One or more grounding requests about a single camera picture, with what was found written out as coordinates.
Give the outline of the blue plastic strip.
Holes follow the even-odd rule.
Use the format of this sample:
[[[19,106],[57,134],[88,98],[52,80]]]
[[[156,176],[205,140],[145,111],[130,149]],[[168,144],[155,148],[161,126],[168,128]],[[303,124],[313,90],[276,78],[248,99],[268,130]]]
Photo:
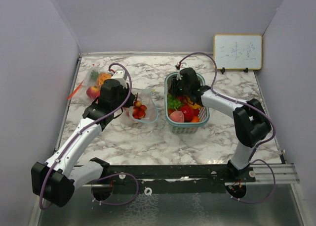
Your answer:
[[[154,89],[132,89],[135,99],[131,107],[124,111],[126,116],[142,124],[153,124],[158,119],[158,109],[154,103]]]

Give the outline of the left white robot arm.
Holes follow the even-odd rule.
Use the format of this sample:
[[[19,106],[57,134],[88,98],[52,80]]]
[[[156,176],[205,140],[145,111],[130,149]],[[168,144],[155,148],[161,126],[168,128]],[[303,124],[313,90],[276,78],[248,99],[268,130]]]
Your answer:
[[[131,99],[131,83],[124,78],[112,77],[101,86],[100,96],[88,106],[75,132],[65,144],[45,163],[36,162],[31,169],[33,193],[39,196],[39,206],[47,209],[43,200],[59,207],[65,206],[74,191],[96,181],[105,183],[114,175],[109,172],[109,163],[92,158],[88,164],[75,168],[79,157],[90,143],[116,118]]]

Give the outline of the red toy strawberries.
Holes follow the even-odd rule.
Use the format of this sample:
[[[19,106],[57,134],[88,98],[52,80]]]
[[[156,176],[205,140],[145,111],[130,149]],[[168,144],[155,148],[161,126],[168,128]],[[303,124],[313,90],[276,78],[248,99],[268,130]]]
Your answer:
[[[141,101],[136,100],[134,102],[132,116],[135,119],[140,120],[140,119],[145,118],[146,117],[146,111],[147,111],[147,107]]]

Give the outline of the green toy grapes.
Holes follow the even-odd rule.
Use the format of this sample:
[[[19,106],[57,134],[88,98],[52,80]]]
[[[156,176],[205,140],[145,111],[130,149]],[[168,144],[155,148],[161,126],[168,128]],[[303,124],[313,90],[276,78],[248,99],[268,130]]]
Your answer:
[[[173,95],[167,95],[167,107],[171,110],[179,110],[182,107],[182,102]]]

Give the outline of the red toy apple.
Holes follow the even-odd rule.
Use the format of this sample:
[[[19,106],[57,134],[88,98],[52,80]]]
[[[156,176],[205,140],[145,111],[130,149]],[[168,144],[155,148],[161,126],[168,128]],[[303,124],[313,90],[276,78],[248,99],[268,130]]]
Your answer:
[[[95,100],[96,98],[99,97],[100,95],[100,87],[98,86],[90,86],[87,90],[86,90],[86,95],[87,97],[89,97],[92,100]]]

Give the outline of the orange toy pineapple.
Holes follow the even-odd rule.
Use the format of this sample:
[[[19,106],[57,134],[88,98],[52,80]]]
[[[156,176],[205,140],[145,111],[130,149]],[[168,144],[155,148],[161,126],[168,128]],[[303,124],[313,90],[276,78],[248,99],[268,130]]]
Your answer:
[[[97,71],[92,71],[90,79],[94,83],[95,86],[101,87],[103,83],[112,77],[112,74],[110,73],[99,73]]]

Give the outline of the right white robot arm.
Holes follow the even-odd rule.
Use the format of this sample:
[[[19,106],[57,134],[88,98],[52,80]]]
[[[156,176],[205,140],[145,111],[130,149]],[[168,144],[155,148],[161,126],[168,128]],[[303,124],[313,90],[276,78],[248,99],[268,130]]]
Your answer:
[[[217,110],[233,119],[238,144],[227,163],[227,177],[238,182],[244,177],[255,148],[272,130],[272,125],[259,100],[234,99],[216,92],[212,86],[201,81],[193,68],[184,68],[165,78],[165,94],[184,96],[194,104]]]

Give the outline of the clear zip top bag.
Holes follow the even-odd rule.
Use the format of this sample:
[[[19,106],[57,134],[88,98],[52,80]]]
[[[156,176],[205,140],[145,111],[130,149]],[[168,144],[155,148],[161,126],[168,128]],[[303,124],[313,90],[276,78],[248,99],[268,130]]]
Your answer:
[[[91,68],[88,70],[86,76],[84,77],[84,79],[80,82],[80,84],[75,87],[75,89],[73,90],[73,92],[67,97],[67,100],[70,100],[71,98],[73,98],[74,96],[78,96],[78,95],[86,95],[86,90],[90,87],[90,86],[95,86],[94,83],[91,81],[90,76],[91,76],[91,72],[92,71],[97,71],[99,73],[110,73],[110,74],[114,74],[114,70],[110,69],[110,70],[106,70],[106,71],[102,71],[99,67],[97,67],[95,64],[92,64]]]

